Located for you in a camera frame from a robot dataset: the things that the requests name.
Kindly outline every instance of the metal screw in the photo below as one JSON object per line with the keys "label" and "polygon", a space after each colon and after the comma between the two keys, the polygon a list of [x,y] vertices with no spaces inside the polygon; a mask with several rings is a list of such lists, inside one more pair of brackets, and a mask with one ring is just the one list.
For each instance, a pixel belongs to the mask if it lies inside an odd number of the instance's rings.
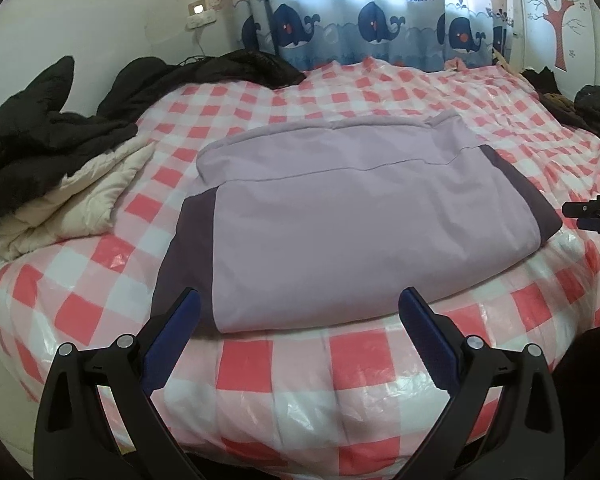
{"label": "metal screw", "polygon": [[120,348],[129,348],[133,343],[134,343],[134,337],[129,334],[121,335],[118,338],[118,340],[116,341],[116,344]]}
{"label": "metal screw", "polygon": [[526,351],[529,352],[533,357],[540,357],[542,355],[542,349],[535,344],[531,344],[526,347]]}
{"label": "metal screw", "polygon": [[484,341],[481,337],[478,337],[477,335],[469,336],[466,339],[466,343],[469,345],[470,348],[473,348],[474,350],[479,350],[484,346]]}
{"label": "metal screw", "polygon": [[71,343],[61,344],[60,348],[58,349],[58,353],[62,356],[67,356],[73,351],[74,351],[74,346]]}

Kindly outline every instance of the whale print curtain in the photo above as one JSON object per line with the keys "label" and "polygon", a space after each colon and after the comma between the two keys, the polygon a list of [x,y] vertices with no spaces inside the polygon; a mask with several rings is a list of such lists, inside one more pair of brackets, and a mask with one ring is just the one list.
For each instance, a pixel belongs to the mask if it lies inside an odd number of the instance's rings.
{"label": "whale print curtain", "polygon": [[513,0],[234,0],[240,48],[277,54],[300,70],[367,56],[428,72],[460,57],[509,57]]}

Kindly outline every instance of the white extension socket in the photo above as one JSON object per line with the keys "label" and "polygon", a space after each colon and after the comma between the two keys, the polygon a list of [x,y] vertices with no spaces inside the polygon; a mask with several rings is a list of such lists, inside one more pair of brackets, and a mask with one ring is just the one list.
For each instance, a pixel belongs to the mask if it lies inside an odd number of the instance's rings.
{"label": "white extension socket", "polygon": [[204,27],[209,23],[216,22],[218,19],[216,18],[216,12],[213,9],[203,10],[198,14],[192,14],[187,18],[187,27],[188,28],[198,28]]}

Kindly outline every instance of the checkered bed cover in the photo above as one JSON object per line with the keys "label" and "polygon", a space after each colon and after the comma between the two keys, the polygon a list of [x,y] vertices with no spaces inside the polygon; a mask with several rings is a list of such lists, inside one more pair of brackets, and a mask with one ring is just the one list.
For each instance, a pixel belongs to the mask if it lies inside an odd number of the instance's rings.
{"label": "checkered bed cover", "polygon": [[[0,357],[39,399],[59,344],[97,348],[137,333],[197,175],[196,153],[263,124],[360,114],[426,118],[452,107],[557,210],[567,200],[596,196],[600,141],[561,127],[535,96],[501,68],[426,74],[373,59],[327,65],[280,91],[245,82],[182,87],[139,121],[157,151],[118,203],[112,234],[0,263]],[[567,220],[534,256],[434,309],[494,346],[536,342],[555,365],[576,334],[600,326],[600,235]],[[487,427],[496,395],[475,434]],[[129,444],[110,392],[103,398],[116,437]],[[192,340],[153,396],[184,447],[297,479],[390,478],[447,399],[397,316]]]}

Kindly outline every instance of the folded blanket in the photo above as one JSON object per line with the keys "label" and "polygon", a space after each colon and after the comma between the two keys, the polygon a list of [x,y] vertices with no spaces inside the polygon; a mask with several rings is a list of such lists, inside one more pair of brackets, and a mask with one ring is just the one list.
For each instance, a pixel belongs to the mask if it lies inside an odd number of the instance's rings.
{"label": "folded blanket", "polygon": [[385,316],[508,269],[562,223],[454,112],[266,126],[198,155],[152,314],[188,286],[200,330],[299,329]]}
{"label": "folded blanket", "polygon": [[134,137],[92,158],[60,186],[0,219],[0,256],[13,260],[67,238],[113,227],[116,201],[154,153],[148,137]]}

